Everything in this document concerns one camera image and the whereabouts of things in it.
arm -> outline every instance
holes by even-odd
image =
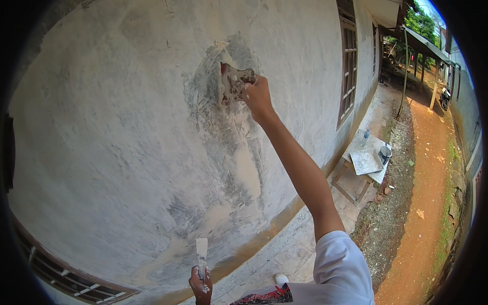
[[[345,231],[322,171],[296,142],[271,105],[268,81],[257,75],[254,85],[244,85],[244,101],[276,150],[298,195],[312,214],[315,241],[331,231]]]
[[[203,281],[198,277],[197,266],[191,268],[191,278],[188,279],[191,290],[195,295],[195,305],[210,305],[212,298],[212,281],[210,280],[210,271],[205,267],[205,277]]]

plastic bottle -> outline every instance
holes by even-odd
[[[364,134],[363,138],[361,139],[360,144],[362,147],[366,146],[366,142],[367,142],[368,138],[369,138],[369,129],[365,131],[365,134]]]

raised arm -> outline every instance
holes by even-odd
[[[322,171],[283,125],[271,105],[268,80],[256,76],[256,82],[244,85],[243,97],[253,119],[261,125],[278,154],[298,195],[312,214],[315,241],[328,232],[345,231]]]

paint tray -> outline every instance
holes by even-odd
[[[351,152],[351,160],[358,176],[383,170],[383,163],[374,148]]]

white shoe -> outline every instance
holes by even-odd
[[[278,285],[288,283],[288,278],[283,273],[276,273],[274,276],[274,279],[275,279],[276,284],[278,284]]]

